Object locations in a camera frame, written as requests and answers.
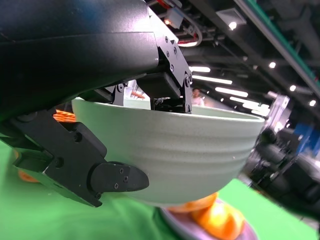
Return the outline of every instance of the ceramic bowl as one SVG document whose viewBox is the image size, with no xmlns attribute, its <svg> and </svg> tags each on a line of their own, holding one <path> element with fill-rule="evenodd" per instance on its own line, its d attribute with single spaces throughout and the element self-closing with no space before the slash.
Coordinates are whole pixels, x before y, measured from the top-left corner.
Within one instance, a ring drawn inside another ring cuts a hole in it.
<svg viewBox="0 0 320 240">
<path fill-rule="evenodd" d="M 223 188 L 244 166 L 264 119 L 209 107 L 181 114 L 148 110 L 148 101 L 125 106 L 72 101 L 84 123 L 107 147 L 107 161 L 136 166 L 149 187 L 125 193 L 141 202 L 171 207 Z"/>
</svg>

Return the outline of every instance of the green table surface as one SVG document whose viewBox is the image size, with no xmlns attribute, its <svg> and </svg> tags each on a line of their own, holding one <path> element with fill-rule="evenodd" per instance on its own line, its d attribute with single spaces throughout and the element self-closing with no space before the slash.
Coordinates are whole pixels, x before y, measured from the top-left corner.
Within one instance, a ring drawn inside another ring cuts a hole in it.
<svg viewBox="0 0 320 240">
<path fill-rule="evenodd" d="M 108 193 L 99 208 L 64 198 L 39 183 L 20 180 L 13 151 L 0 143 L 0 239 L 179 240 L 159 211 Z M 316 240 L 314 229 L 234 179 L 219 197 L 238 208 L 260 240 Z"/>
</svg>

